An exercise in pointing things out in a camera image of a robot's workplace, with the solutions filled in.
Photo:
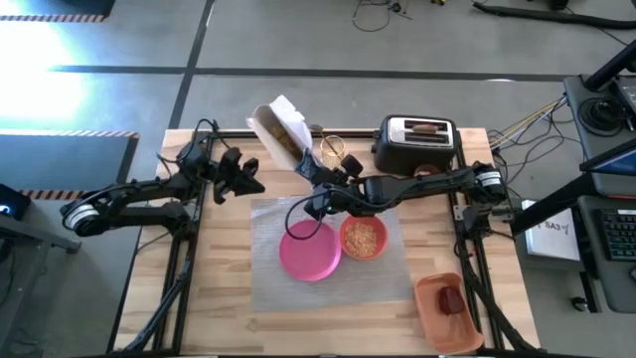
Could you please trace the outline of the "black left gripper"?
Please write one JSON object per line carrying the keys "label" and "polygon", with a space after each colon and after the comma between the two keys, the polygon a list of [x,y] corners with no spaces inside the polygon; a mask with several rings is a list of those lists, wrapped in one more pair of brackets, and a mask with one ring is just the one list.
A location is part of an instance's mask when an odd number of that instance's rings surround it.
{"label": "black left gripper", "polygon": [[[241,174],[239,167],[241,157],[239,149],[231,147],[220,159],[213,184],[213,198],[216,204],[223,204],[226,201],[225,196],[233,191],[235,181]],[[261,194],[265,191],[265,187],[250,175],[255,174],[258,168],[259,161],[256,158],[250,158],[243,164],[242,172],[246,174],[241,174],[237,179],[238,195]]]}

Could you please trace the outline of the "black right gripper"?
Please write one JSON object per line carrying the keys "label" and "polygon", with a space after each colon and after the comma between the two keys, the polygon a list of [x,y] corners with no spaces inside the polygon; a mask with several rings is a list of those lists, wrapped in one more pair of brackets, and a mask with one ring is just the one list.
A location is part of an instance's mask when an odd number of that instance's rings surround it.
{"label": "black right gripper", "polygon": [[368,208],[364,195],[347,182],[347,177],[338,168],[318,167],[310,178],[313,190],[303,206],[306,214],[314,219],[323,219],[342,212],[355,217],[366,217]]}

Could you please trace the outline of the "blue cereal box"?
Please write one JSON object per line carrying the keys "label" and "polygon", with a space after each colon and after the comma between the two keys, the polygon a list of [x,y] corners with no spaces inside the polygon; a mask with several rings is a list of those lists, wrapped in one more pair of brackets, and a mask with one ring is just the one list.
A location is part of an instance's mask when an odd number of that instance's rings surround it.
{"label": "blue cereal box", "polygon": [[324,166],[313,153],[313,138],[304,115],[281,94],[258,106],[247,126],[270,153],[274,163],[316,185]]}

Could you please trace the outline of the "orange bowl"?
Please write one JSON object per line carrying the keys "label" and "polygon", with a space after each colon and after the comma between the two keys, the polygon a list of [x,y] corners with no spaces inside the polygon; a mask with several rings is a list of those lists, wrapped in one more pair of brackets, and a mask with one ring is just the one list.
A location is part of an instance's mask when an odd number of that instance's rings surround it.
{"label": "orange bowl", "polygon": [[[351,226],[354,223],[365,223],[365,224],[369,224],[372,225],[375,229],[376,235],[377,235],[377,250],[376,252],[368,258],[356,258],[354,257],[349,250],[346,248],[345,246],[345,235],[346,235],[346,229]],[[383,223],[382,220],[380,220],[377,217],[354,217],[354,216],[348,216],[342,223],[341,227],[340,227],[340,243],[341,243],[341,247],[343,252],[349,256],[350,258],[354,259],[354,260],[358,260],[358,261],[372,261],[375,259],[378,259],[384,252],[384,250],[387,248],[388,243],[389,243],[389,233],[388,230],[385,226],[385,224]]]}

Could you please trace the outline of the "pink plastic plate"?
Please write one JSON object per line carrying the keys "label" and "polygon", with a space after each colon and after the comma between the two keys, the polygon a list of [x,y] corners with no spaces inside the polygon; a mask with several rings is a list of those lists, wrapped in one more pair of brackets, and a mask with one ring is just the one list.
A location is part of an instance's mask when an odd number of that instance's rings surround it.
{"label": "pink plastic plate", "polygon": [[[313,220],[303,220],[291,227],[297,236],[308,236],[317,228]],[[335,230],[320,224],[309,239],[297,240],[285,233],[279,242],[279,261],[285,272],[294,279],[318,281],[330,275],[338,266],[342,248]]]}

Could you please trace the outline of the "orange rectangular plastic bin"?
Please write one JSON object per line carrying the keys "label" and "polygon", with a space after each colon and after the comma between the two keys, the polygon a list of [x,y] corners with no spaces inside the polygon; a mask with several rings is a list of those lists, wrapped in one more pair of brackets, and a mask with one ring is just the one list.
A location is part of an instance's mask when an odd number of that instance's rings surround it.
{"label": "orange rectangular plastic bin", "polygon": [[[439,310],[438,291],[444,286],[457,286],[464,299],[465,310],[445,315]],[[442,355],[456,355],[478,350],[484,343],[473,322],[464,298],[462,278],[454,272],[425,276],[414,285],[414,301],[427,342]]]}

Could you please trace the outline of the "golden cereal flakes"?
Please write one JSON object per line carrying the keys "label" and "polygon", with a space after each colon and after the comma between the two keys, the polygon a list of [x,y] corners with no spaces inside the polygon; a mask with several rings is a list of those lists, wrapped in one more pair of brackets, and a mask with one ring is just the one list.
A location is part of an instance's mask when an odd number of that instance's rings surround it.
{"label": "golden cereal flakes", "polygon": [[372,225],[358,222],[346,229],[345,246],[354,257],[371,257],[377,245],[377,235]]}

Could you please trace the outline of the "grey woven placemat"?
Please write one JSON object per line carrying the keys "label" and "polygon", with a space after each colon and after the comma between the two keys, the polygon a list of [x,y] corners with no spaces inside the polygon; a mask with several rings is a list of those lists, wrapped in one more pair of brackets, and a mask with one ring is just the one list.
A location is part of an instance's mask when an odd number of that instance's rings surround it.
{"label": "grey woven placemat", "polygon": [[[255,312],[296,311],[324,306],[408,300],[411,281],[398,211],[377,215],[387,227],[389,243],[372,261],[358,261],[342,253],[336,269],[318,281],[289,276],[279,261],[279,242],[286,233],[284,219],[297,197],[258,199],[251,202],[251,306]],[[339,237],[343,213],[329,216],[323,224]]]}

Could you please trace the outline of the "dark red jam jar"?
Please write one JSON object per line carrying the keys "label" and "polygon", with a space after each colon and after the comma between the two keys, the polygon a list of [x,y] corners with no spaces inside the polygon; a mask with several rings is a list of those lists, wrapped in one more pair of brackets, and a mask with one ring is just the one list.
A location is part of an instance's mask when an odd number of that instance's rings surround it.
{"label": "dark red jam jar", "polygon": [[462,313],[465,303],[460,289],[457,286],[444,286],[437,294],[439,310],[445,315]]}

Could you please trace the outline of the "black hazard-striped floor mat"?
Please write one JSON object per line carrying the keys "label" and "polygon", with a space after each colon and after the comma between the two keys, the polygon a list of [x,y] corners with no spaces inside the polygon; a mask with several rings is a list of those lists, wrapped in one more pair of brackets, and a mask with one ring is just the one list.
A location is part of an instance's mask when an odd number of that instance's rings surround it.
{"label": "black hazard-striped floor mat", "polygon": [[0,0],[0,22],[98,23],[115,0]]}
{"label": "black hazard-striped floor mat", "polygon": [[0,184],[36,200],[71,200],[126,181],[134,131],[0,129]]}

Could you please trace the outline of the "white paper box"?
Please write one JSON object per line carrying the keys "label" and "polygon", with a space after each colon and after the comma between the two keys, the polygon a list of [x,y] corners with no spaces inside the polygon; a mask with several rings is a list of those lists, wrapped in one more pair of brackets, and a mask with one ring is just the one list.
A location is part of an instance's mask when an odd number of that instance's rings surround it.
{"label": "white paper box", "polygon": [[525,231],[529,255],[580,261],[571,209],[566,209]]}

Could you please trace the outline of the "dark grey equipment cart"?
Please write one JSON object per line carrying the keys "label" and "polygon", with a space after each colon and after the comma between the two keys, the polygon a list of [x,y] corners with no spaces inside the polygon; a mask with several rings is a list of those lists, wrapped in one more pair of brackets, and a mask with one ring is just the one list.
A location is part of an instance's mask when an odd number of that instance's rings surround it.
{"label": "dark grey equipment cart", "polygon": [[9,358],[27,303],[50,248],[76,254],[81,242],[42,231],[22,221],[31,199],[0,184],[0,358]]}

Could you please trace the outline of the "grey office desk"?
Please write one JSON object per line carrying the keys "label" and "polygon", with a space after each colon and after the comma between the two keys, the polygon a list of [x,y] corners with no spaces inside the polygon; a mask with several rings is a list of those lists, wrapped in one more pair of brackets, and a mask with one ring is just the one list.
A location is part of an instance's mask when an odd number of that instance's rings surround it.
{"label": "grey office desk", "polygon": [[[584,161],[636,138],[636,77],[615,77],[597,91],[587,90],[587,78],[563,81]],[[599,210],[636,210],[636,200],[598,194],[589,173],[581,174],[536,202],[516,217],[512,232],[519,234],[566,210],[578,211],[592,258],[585,269],[603,286],[608,307],[621,313],[636,313],[636,262],[610,261],[601,243]]]}

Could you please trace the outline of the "dark laptop screen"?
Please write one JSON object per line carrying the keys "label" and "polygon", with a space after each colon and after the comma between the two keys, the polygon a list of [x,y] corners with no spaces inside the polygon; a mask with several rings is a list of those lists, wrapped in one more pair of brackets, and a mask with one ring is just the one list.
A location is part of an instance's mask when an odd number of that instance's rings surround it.
{"label": "dark laptop screen", "polygon": [[591,175],[599,195],[636,200],[636,138],[584,161],[579,170]]}

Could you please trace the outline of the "black backlit keyboard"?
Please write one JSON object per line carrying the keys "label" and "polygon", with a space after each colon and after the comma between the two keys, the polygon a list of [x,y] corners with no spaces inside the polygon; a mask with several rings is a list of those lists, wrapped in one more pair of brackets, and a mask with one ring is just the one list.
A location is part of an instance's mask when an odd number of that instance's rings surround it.
{"label": "black backlit keyboard", "polygon": [[598,219],[607,258],[636,262],[636,210],[599,210]]}

